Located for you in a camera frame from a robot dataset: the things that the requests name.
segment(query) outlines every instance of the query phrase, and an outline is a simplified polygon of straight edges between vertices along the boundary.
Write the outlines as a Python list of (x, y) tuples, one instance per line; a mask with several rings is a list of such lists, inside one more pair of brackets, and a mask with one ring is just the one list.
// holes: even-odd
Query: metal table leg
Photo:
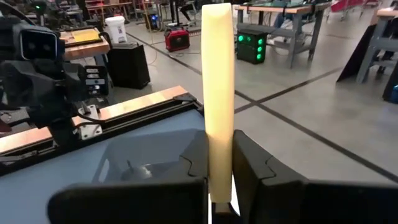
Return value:
[(376, 43), (379, 41), (379, 38), (382, 37), (384, 30), (386, 29), (387, 22), (390, 18), (388, 17), (380, 17), (379, 22), (376, 25), (376, 28), (373, 32), (372, 39), (369, 43), (369, 47), (366, 51), (365, 57), (362, 61), (361, 68), (356, 76), (357, 83), (364, 83), (368, 79), (369, 67), (372, 64), (373, 57), (377, 52)]
[(301, 30), (302, 26), (302, 15), (301, 14), (294, 14), (293, 15), (293, 37), (290, 39), (289, 45), (289, 54), (287, 56), (287, 60), (289, 62), (289, 68), (293, 67), (293, 59), (296, 50), (296, 41), (297, 37), (299, 36), (299, 30)]
[(310, 45), (308, 60), (313, 59), (313, 55), (315, 53), (315, 48), (317, 47), (318, 36), (319, 36), (319, 31), (321, 29), (322, 19), (323, 19), (323, 10), (319, 10), (315, 13), (315, 25), (313, 27), (313, 33), (312, 33), (312, 38), (311, 38), (311, 45)]
[(134, 17), (136, 18), (136, 21), (138, 21), (136, 0), (132, 0), (132, 8), (133, 8), (133, 10), (134, 10)]
[(243, 10), (238, 10), (238, 23), (243, 23)]
[(264, 12), (259, 13), (259, 25), (262, 25), (264, 22)]

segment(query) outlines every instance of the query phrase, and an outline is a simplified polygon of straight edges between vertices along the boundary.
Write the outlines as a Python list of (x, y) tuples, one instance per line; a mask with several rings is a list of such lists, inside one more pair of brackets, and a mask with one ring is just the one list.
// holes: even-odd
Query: wooden board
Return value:
[(395, 17), (395, 16), (398, 16), (398, 10), (394, 10), (394, 7), (387, 7), (384, 9), (379, 9), (377, 11), (377, 16)]
[[(186, 93), (180, 86), (175, 86), (166, 90), (158, 91), (146, 96), (142, 96), (136, 99), (128, 100), (123, 103), (118, 103), (106, 108), (101, 109), (99, 118), (107, 120), (111, 118), (117, 118), (118, 116), (130, 113), (139, 109), (143, 109), (147, 106), (161, 103), (163, 101), (171, 100), (173, 97)], [(75, 124), (79, 124), (81, 119), (78, 117), (73, 118)], [(42, 129), (30, 129), (21, 133), (13, 134), (0, 138), (0, 153), (10, 151), (17, 147), (22, 147), (28, 144), (39, 142), (51, 138), (50, 132), (47, 128)]]
[[(61, 32), (60, 39), (72, 41), (73, 34), (71, 32)], [(101, 39), (102, 39), (102, 42), (100, 42), (100, 43), (87, 44), (87, 45), (81, 45), (81, 46), (77, 46), (77, 47), (66, 48), (65, 55), (63, 56), (64, 59), (65, 60), (76, 60), (79, 58), (92, 57), (94, 55), (108, 53), (110, 50), (109, 44), (105, 40), (105, 38), (101, 37)]]
[[(330, 7), (330, 2), (320, 3), (317, 4), (316, 10), (325, 10)], [(247, 6), (235, 6), (235, 10), (246, 10), (248, 9)], [(258, 12), (283, 12), (283, 7), (253, 7), (249, 6), (249, 11), (258, 11)], [(303, 7), (295, 7), (295, 8), (286, 8), (285, 13), (292, 13), (292, 14), (305, 14), (311, 12), (311, 6), (303, 6)]]

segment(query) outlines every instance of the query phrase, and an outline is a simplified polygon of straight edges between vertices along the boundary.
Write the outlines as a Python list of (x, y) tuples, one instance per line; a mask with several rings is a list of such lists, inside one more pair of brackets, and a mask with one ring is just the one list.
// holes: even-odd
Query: cream-colored object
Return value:
[(210, 4), (201, 13), (201, 65), (205, 129), (209, 139), (211, 201), (231, 201), (234, 128), (234, 42), (230, 3)]

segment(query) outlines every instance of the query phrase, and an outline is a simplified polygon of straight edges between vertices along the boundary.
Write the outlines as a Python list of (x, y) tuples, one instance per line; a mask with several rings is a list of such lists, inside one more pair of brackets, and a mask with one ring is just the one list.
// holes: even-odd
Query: black box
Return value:
[(143, 45), (113, 44), (107, 56), (114, 86), (142, 89), (150, 82)]
[(238, 30), (236, 58), (252, 64), (264, 62), (266, 57), (266, 35), (256, 30)]

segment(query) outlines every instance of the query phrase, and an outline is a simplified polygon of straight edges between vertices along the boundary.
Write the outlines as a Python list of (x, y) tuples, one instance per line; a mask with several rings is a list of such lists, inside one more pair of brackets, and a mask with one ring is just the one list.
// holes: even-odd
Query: blue tabletop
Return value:
[[(204, 128), (203, 116), (191, 110), (117, 138)], [(93, 181), (107, 146), (114, 140), (108, 139), (0, 177), (0, 223), (49, 223), (47, 202), (52, 194), (75, 183)]]

